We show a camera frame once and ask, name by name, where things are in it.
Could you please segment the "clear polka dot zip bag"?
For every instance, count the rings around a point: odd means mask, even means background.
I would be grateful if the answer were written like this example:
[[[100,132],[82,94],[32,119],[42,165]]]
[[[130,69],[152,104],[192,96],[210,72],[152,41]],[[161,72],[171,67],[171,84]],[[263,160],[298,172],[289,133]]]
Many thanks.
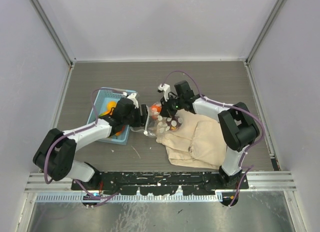
[[[143,135],[147,137],[157,137],[157,136],[163,136],[169,131],[166,131],[165,128],[167,127],[166,119],[170,117],[162,117],[161,115],[158,115],[156,119],[154,119],[151,116],[151,111],[149,107],[149,123],[147,128],[141,127],[138,129],[130,128],[132,132],[142,133]]]

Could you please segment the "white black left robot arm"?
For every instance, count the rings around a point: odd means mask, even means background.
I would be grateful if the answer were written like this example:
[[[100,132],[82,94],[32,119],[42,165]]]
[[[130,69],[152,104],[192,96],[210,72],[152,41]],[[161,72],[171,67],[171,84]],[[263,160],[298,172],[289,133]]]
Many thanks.
[[[93,142],[114,136],[123,127],[143,127],[148,116],[147,105],[139,105],[134,98],[121,98],[108,114],[88,125],[67,131],[51,129],[36,151],[33,163],[44,172],[46,184],[71,178],[94,190],[100,185],[100,173],[88,163],[76,161],[76,152]]]

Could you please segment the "orange fake fruit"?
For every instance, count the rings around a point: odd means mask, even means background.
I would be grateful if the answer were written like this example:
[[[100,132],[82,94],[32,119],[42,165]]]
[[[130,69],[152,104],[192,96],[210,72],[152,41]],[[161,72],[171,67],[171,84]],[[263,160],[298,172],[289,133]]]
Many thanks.
[[[153,104],[153,105],[150,107],[151,116],[152,116],[154,119],[156,119],[156,118],[158,117],[158,115],[160,115],[161,109],[162,109],[162,106],[161,106],[160,103]]]

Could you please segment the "dark purple fake plum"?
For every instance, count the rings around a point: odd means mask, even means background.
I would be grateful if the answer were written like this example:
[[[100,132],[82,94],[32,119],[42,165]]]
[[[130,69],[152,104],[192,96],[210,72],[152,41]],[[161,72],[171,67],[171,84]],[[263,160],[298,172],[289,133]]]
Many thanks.
[[[180,117],[167,118],[166,124],[166,131],[175,131],[181,127],[181,125],[183,124],[183,119]]]

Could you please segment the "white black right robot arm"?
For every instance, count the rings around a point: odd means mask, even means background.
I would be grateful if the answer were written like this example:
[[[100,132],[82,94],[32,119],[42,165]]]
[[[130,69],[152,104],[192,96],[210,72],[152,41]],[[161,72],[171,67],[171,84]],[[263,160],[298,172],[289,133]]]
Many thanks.
[[[226,143],[226,157],[218,170],[219,182],[223,188],[232,188],[241,177],[245,153],[260,136],[256,124],[258,119],[249,112],[245,103],[223,104],[201,93],[195,94],[185,80],[176,83],[174,88],[175,93],[166,83],[158,86],[157,91],[163,94],[160,115],[173,117],[184,109],[218,121]]]

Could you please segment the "yellow fake lemon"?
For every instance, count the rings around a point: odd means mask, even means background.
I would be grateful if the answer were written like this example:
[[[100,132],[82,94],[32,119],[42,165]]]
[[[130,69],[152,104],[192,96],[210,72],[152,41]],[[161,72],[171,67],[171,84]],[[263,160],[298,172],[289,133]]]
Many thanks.
[[[117,105],[117,101],[109,101],[106,105],[106,111],[110,112]]]

